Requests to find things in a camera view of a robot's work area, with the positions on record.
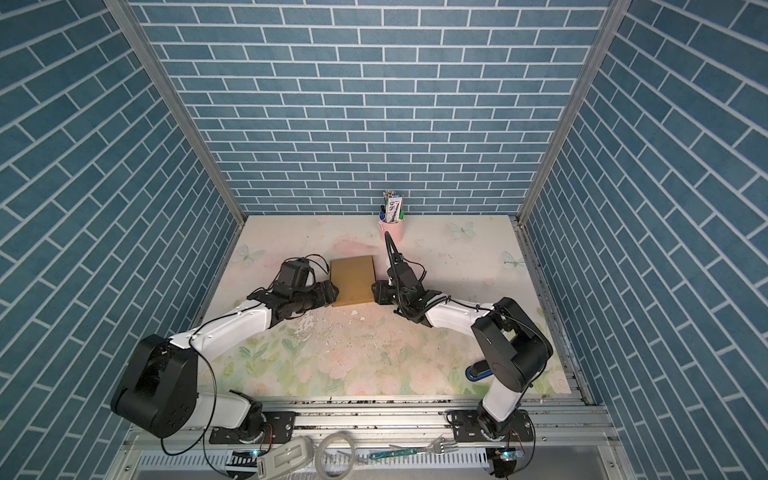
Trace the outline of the brown cardboard paper box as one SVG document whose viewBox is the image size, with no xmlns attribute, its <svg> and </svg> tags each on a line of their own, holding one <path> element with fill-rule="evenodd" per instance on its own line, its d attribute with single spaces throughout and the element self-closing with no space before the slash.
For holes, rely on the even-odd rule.
<svg viewBox="0 0 768 480">
<path fill-rule="evenodd" d="M 332 260 L 330 281 L 339 290 L 333 307 L 372 303 L 376 282 L 374 258 L 366 255 Z"/>
</svg>

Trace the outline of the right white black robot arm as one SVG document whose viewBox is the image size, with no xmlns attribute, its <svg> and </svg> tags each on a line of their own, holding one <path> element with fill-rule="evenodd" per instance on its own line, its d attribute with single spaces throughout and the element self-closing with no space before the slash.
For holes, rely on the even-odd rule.
<svg viewBox="0 0 768 480">
<path fill-rule="evenodd" d="M 522 307 L 504 297 L 493 304 L 471 304 L 423 286 L 411 262 L 384 235 L 387 278 L 372 285 L 375 302 L 393 305 L 394 313 L 417 324 L 444 328 L 474 338 L 493 376 L 477 410 L 481 431 L 498 439 L 510 430 L 513 413 L 544 372 L 554 347 Z"/>
</svg>

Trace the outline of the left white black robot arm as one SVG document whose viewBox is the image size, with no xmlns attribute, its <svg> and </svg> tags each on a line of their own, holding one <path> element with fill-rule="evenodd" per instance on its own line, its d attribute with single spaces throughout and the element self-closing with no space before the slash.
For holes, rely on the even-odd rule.
<svg viewBox="0 0 768 480">
<path fill-rule="evenodd" d="M 256 288 L 230 312 L 170 337 L 142 339 L 118 382 L 111 411 L 159 439 L 183 429 L 219 428 L 240 443 L 260 440 L 266 423 L 261 403 L 216 386 L 205 393 L 199 375 L 245 339 L 330 306 L 338 295 L 330 280 L 317 279 L 310 258 L 285 260 L 268 286 Z"/>
</svg>

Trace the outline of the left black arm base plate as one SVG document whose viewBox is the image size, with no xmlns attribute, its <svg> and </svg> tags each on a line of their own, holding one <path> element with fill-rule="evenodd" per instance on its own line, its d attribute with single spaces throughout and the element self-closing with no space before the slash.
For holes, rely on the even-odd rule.
<svg viewBox="0 0 768 480">
<path fill-rule="evenodd" d="M 217 445 L 274 445 L 291 440 L 296 413 L 291 411 L 260 412 L 234 429 L 214 427 L 209 442 Z"/>
</svg>

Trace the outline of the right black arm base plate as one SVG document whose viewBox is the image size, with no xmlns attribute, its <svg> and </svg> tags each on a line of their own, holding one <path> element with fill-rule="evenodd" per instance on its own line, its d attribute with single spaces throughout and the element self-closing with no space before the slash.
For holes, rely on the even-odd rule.
<svg viewBox="0 0 768 480">
<path fill-rule="evenodd" d="M 503 421 L 494 419 L 481 408 L 476 410 L 449 410 L 445 418 L 454 440 L 459 443 L 478 442 L 532 442 L 534 424 L 528 412 L 517 409 Z"/>
</svg>

